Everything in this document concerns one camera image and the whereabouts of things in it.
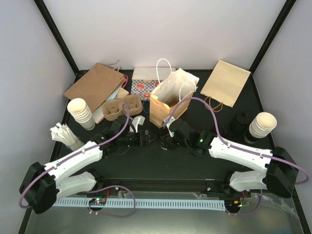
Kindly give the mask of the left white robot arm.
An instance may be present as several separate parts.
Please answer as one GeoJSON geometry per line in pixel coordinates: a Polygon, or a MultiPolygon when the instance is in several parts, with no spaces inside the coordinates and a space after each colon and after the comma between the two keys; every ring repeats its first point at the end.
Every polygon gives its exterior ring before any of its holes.
{"type": "Polygon", "coordinates": [[[33,163],[19,188],[21,199],[28,203],[25,208],[41,214],[64,197],[90,191],[95,195],[102,193],[103,180],[91,172],[75,173],[114,153],[118,146],[147,146],[150,134],[147,130],[139,130],[144,121],[143,116],[119,116],[110,127],[72,153],[44,165],[33,163]]]}

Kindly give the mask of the orange paper bag white handles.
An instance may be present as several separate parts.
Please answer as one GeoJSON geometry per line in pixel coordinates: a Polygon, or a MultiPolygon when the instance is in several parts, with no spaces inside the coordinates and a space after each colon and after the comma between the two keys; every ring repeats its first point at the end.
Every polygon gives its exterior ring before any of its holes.
{"type": "Polygon", "coordinates": [[[177,119],[187,110],[190,102],[182,101],[191,98],[196,92],[199,78],[181,68],[176,71],[171,70],[164,81],[160,80],[158,71],[156,76],[159,85],[150,95],[149,120],[156,127],[161,128],[166,117],[173,114],[177,119]]]}

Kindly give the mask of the right base circuit board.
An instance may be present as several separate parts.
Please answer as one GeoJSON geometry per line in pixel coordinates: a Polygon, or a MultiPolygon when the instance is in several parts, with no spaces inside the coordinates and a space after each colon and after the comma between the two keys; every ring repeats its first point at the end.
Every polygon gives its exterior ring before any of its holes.
{"type": "Polygon", "coordinates": [[[227,207],[243,207],[248,206],[250,204],[249,201],[241,201],[241,200],[225,200],[225,206],[227,207]]]}

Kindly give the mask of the right stack paper cups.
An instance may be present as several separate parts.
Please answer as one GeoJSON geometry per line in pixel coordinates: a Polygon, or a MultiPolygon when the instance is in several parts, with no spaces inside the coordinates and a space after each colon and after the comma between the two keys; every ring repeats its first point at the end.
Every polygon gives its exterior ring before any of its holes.
{"type": "Polygon", "coordinates": [[[259,113],[249,125],[244,139],[249,144],[256,143],[259,139],[266,137],[277,126],[276,118],[268,113],[259,113]]]}

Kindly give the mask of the white wrapped straws bundle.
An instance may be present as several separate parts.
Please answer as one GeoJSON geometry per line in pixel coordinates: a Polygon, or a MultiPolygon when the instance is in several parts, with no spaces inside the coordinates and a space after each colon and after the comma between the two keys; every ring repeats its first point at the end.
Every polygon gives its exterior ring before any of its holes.
{"type": "Polygon", "coordinates": [[[57,123],[50,131],[52,140],[61,142],[72,151],[84,146],[84,143],[71,131],[67,124],[57,123]]]}

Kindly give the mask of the right black frame post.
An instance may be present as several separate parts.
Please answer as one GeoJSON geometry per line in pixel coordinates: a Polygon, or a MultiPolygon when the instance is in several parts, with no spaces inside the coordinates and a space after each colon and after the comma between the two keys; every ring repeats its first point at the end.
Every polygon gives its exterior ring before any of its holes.
{"type": "Polygon", "coordinates": [[[296,0],[286,0],[282,9],[280,10],[275,22],[273,23],[269,33],[267,34],[262,46],[260,47],[254,61],[252,62],[249,71],[251,73],[255,73],[258,66],[260,65],[262,59],[264,58],[266,52],[268,51],[270,45],[272,44],[273,40],[275,39],[277,33],[279,32],[281,26],[283,25],[284,21],[286,20],[288,14],[292,10],[296,0]]]}

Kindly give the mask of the blue checkered paper bag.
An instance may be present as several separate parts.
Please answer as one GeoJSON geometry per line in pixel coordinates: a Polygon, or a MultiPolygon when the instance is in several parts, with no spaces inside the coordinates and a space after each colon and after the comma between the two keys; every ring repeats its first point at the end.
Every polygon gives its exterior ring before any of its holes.
{"type": "Polygon", "coordinates": [[[155,67],[135,67],[132,75],[131,94],[149,99],[151,92],[159,85],[155,67]]]}

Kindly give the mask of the left stack paper cups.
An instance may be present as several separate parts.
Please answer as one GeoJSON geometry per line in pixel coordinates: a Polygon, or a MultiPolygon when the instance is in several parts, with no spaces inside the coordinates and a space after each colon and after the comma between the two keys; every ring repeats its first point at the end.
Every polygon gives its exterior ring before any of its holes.
{"type": "Polygon", "coordinates": [[[71,100],[67,105],[67,110],[85,130],[90,131],[95,128],[96,123],[92,118],[92,112],[84,99],[71,100]]]}

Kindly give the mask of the base circuit board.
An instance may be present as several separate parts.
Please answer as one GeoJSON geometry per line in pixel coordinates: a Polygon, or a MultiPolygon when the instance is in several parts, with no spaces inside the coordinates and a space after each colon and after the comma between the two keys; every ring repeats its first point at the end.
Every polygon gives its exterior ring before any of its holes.
{"type": "Polygon", "coordinates": [[[105,205],[106,204],[106,198],[92,198],[89,201],[89,205],[105,205]]]}
{"type": "Polygon", "coordinates": [[[225,200],[225,206],[227,207],[243,207],[248,206],[250,204],[249,201],[241,201],[241,200],[225,200]]]}

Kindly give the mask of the pink white paper bag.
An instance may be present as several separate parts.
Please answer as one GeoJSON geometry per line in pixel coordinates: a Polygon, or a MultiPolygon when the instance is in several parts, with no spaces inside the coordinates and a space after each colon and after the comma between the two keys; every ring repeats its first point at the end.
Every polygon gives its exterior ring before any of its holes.
{"type": "MultiPolygon", "coordinates": [[[[123,97],[129,95],[129,91],[125,90],[125,86],[128,83],[128,76],[124,75],[126,78],[126,81],[123,85],[118,87],[106,100],[110,101],[113,99],[122,99],[123,97]]],[[[102,106],[99,106],[93,113],[92,118],[95,121],[96,124],[99,124],[104,119],[104,114],[102,110],[102,106]]]]}

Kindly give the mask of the left base circuit board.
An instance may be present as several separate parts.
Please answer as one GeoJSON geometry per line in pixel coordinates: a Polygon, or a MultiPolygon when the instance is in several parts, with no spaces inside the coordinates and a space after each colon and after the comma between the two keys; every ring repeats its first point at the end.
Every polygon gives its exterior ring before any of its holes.
{"type": "Polygon", "coordinates": [[[89,205],[105,205],[106,204],[106,198],[92,198],[89,201],[89,205]]]}

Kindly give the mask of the brown kraft paper bag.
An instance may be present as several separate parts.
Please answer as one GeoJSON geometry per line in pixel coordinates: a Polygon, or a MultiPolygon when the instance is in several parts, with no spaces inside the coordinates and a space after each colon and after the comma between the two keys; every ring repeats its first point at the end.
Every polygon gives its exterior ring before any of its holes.
{"type": "Polygon", "coordinates": [[[94,112],[125,81],[124,74],[96,63],[64,95],[70,100],[84,99],[90,110],[94,112]]]}

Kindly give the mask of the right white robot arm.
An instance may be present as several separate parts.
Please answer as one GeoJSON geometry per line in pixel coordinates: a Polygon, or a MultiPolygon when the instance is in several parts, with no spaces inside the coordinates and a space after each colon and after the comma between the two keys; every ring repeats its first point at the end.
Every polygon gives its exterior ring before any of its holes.
{"type": "Polygon", "coordinates": [[[186,122],[174,118],[160,128],[158,138],[164,150],[181,146],[194,156],[208,153],[213,158],[248,167],[247,172],[227,172],[221,183],[226,196],[246,190],[267,190],[279,197],[292,197],[298,169],[283,162],[290,155],[281,147],[271,151],[221,140],[215,133],[197,132],[186,122]]]}

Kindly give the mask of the single pulp cup carrier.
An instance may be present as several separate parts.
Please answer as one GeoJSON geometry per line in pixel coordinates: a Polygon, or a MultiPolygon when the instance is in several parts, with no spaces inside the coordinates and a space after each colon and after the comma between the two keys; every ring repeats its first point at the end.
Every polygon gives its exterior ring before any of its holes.
{"type": "Polygon", "coordinates": [[[178,96],[171,96],[165,101],[165,104],[168,105],[170,108],[175,106],[179,103],[179,97],[178,96]]]}

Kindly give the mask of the stack paper cups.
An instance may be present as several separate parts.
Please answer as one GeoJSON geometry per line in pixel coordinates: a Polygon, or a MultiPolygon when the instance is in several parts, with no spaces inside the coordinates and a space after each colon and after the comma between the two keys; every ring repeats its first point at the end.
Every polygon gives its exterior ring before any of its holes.
{"type": "Polygon", "coordinates": [[[259,113],[249,125],[244,139],[249,144],[256,143],[259,139],[266,137],[277,126],[276,118],[268,113],[259,113]]]}
{"type": "Polygon", "coordinates": [[[92,112],[84,99],[71,100],[67,105],[67,110],[85,130],[90,131],[95,128],[96,123],[92,118],[92,112]]]}

